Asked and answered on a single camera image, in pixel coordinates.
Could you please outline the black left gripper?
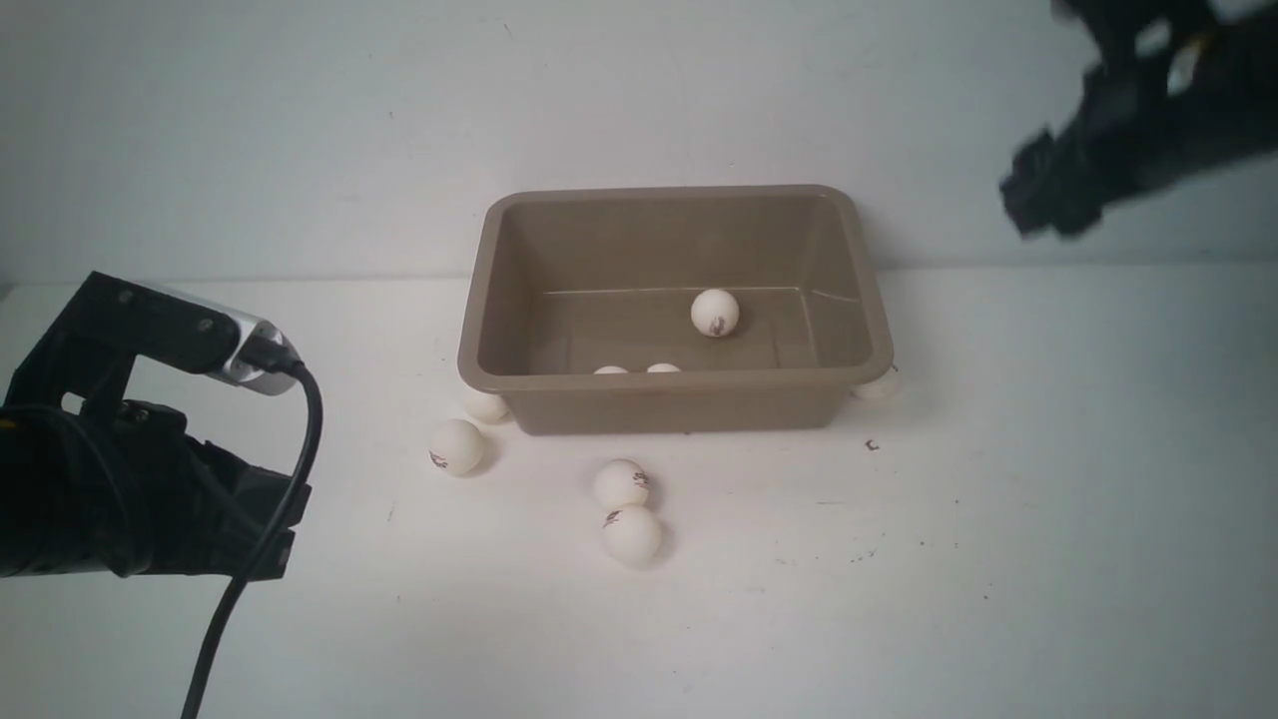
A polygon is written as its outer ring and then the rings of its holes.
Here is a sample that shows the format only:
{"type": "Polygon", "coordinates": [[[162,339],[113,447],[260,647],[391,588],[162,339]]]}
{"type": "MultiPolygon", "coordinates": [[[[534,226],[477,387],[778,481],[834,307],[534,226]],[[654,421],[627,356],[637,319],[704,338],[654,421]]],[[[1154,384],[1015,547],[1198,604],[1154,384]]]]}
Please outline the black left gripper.
{"type": "Polygon", "coordinates": [[[100,563],[115,576],[233,576],[288,499],[288,474],[197,441],[187,428],[176,409],[132,398],[100,418],[109,458],[100,563]]]}

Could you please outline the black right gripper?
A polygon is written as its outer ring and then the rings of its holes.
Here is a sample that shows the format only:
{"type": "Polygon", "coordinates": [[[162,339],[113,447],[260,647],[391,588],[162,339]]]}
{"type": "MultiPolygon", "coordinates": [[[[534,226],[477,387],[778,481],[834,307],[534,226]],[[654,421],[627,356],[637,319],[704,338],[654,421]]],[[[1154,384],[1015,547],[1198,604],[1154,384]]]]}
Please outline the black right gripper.
{"type": "Polygon", "coordinates": [[[1062,132],[1019,146],[999,183],[1022,238],[1074,241],[1122,202],[1273,155],[1277,8],[1233,19],[1209,1],[1057,1],[1099,54],[1062,132]]]}

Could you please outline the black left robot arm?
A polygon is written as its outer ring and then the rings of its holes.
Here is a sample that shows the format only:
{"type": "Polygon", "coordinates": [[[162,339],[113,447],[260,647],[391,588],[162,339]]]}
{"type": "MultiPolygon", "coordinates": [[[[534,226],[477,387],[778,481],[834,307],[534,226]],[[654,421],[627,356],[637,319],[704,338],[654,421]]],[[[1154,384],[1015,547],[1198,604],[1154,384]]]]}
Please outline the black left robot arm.
{"type": "Polygon", "coordinates": [[[1,573],[233,576],[289,483],[188,435],[169,406],[127,400],[104,427],[5,406],[1,573]]]}

